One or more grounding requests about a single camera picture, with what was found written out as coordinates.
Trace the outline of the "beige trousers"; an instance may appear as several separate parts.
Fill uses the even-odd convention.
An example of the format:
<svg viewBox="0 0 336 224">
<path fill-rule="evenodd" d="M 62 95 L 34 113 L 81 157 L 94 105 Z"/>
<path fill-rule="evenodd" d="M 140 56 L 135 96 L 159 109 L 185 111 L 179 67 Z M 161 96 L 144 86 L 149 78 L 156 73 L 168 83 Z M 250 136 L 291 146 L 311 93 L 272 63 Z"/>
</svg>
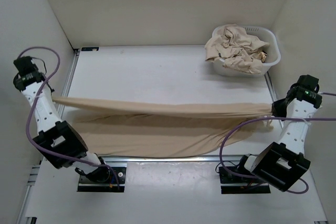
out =
<svg viewBox="0 0 336 224">
<path fill-rule="evenodd" d="M 183 158 L 199 156 L 268 130 L 269 103 L 155 104 L 55 97 L 75 108 L 71 125 L 99 155 Z"/>
</svg>

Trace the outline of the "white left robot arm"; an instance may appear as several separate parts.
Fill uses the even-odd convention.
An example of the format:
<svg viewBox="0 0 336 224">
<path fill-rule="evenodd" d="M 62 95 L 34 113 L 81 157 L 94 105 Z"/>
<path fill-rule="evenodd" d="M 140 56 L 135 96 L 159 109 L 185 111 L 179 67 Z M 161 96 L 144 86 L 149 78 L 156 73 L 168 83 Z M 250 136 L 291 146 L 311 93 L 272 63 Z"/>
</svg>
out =
<svg viewBox="0 0 336 224">
<path fill-rule="evenodd" d="M 84 174 L 91 173 L 98 182 L 105 182 L 110 176 L 110 169 L 104 166 L 96 154 L 88 152 L 88 148 L 79 133 L 60 118 L 53 103 L 51 94 L 54 91 L 49 84 L 43 85 L 46 77 L 39 71 L 30 56 L 14 60 L 18 70 L 13 83 L 29 102 L 37 124 L 37 136 L 33 143 L 44 157 L 57 169 L 75 166 Z M 78 160 L 96 164 L 91 168 Z"/>
</svg>

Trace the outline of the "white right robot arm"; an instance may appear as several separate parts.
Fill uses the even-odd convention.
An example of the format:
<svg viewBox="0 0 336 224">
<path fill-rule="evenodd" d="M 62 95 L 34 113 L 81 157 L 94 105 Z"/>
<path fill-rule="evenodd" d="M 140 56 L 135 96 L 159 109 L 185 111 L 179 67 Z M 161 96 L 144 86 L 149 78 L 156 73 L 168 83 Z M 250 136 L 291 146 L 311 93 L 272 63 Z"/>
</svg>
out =
<svg viewBox="0 0 336 224">
<path fill-rule="evenodd" d="M 318 94 L 319 79 L 301 75 L 285 98 L 272 104 L 272 115 L 285 120 L 278 141 L 271 143 L 258 156 L 247 158 L 246 163 L 236 168 L 236 177 L 247 182 L 254 176 L 281 191 L 288 190 L 310 167 L 304 157 L 304 143 L 312 118 L 322 103 Z"/>
</svg>

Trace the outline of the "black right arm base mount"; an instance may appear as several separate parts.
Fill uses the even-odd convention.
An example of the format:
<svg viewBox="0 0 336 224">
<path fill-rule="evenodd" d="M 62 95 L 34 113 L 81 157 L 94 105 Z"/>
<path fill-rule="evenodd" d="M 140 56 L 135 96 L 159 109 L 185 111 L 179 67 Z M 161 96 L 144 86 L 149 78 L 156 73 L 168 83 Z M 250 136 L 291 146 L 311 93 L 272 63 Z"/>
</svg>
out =
<svg viewBox="0 0 336 224">
<path fill-rule="evenodd" d="M 270 194 L 270 187 L 260 179 L 239 177 L 224 170 L 219 163 L 215 172 L 219 175 L 222 195 Z"/>
</svg>

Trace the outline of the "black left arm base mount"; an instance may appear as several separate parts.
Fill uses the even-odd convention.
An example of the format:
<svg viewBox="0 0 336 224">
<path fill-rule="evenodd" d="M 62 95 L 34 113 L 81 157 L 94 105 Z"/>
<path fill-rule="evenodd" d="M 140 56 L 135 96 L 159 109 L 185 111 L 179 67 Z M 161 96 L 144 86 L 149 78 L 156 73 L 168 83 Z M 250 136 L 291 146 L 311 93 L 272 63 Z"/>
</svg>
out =
<svg viewBox="0 0 336 224">
<path fill-rule="evenodd" d="M 93 167 L 91 173 L 79 167 L 75 172 L 79 175 L 77 192 L 86 193 L 123 193 L 127 176 L 127 167 L 117 165 L 111 169 L 106 167 Z"/>
</svg>

